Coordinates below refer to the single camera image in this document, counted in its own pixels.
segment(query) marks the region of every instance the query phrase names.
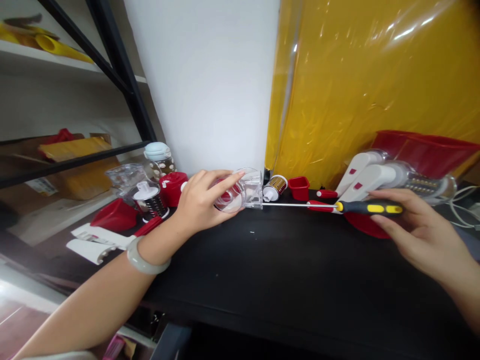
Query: hand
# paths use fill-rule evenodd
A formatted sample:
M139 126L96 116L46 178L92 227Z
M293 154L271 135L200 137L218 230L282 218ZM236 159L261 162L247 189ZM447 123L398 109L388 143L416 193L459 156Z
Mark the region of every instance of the hand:
M233 218L236 212L222 212L214 207L214 202L243 175L244 171L232 174L229 170L201 170L193 175L183 188L178 208L172 217L175 217L192 235ZM224 177L227 178L210 188L217 179Z
M478 272L478 264L452 224L438 214L424 200L407 189L372 191L378 199L401 203L404 213L399 222L373 215L379 225L398 246L402 256L421 272L442 285L462 281L466 274Z

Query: right hand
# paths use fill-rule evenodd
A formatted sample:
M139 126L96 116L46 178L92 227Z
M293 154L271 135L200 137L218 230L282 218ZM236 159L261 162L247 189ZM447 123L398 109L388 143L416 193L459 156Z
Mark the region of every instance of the right hand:
M442 285L451 285L478 268L452 224L424 200L407 189L383 189L370 192L377 199L401 203L405 230L390 218L373 215L398 246L402 256L421 272Z

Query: white shelf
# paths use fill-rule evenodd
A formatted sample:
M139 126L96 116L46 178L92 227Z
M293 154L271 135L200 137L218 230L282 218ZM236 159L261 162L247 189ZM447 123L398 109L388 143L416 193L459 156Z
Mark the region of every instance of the white shelf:
M82 83L111 83L96 64L3 40L0 40L0 74ZM147 87L146 78L135 75L135 79L139 86Z
M60 199L22 217L7 230L28 245L35 246L115 199L110 191L85 201Z

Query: bracelet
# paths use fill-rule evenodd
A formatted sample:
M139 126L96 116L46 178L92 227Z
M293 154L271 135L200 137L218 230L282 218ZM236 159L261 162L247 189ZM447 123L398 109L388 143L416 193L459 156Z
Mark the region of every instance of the bracelet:
M137 269L139 272L148 274L148 275L158 275L163 273L170 265L171 258L162 265L152 265L151 263L146 262L139 254L139 250L137 248L138 243L142 240L144 236L139 236L134 239L126 248L126 257L130 264Z

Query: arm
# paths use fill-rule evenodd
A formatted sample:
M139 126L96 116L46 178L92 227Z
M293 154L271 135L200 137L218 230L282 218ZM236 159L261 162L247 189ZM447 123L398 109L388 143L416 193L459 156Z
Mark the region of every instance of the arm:
M370 194L404 206L403 220L409 231L381 215L371 218L391 236L407 261L445 289L480 336L480 265L452 224L410 190L385 189Z
M185 186L175 214L138 243L140 256L161 265L196 232L232 218L215 199L244 173L210 188L231 171L202 170ZM90 349L111 338L131 316L155 275L137 271L124 252L80 286L37 330L13 360Z

